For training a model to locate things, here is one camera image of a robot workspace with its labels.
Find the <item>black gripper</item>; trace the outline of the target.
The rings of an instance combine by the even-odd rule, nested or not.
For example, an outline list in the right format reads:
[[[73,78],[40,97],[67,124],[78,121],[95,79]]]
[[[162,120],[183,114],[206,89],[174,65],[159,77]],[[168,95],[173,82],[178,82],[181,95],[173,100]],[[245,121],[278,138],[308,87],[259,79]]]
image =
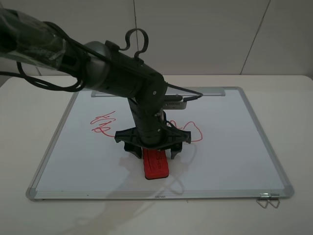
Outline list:
[[[182,143],[191,142],[191,132],[183,131],[170,124],[162,108],[148,113],[134,99],[128,99],[135,127],[117,131],[114,139],[124,142],[124,150],[138,159],[142,158],[142,148],[171,148],[171,159],[182,151]]]

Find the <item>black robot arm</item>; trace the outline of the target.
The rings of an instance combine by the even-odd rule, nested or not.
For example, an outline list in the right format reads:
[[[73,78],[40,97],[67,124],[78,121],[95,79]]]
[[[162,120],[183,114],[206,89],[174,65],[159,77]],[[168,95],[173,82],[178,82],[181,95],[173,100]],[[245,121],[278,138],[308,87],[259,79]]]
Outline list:
[[[142,149],[171,150],[175,157],[191,133],[169,123],[163,110],[169,96],[163,76],[112,42],[81,44],[51,22],[41,22],[22,12],[1,9],[0,55],[16,61],[17,77],[51,91],[77,92],[83,88],[127,98],[134,128],[117,131],[116,142],[138,158]],[[22,71],[22,63],[47,67],[76,78],[76,83],[60,87],[33,78]]]

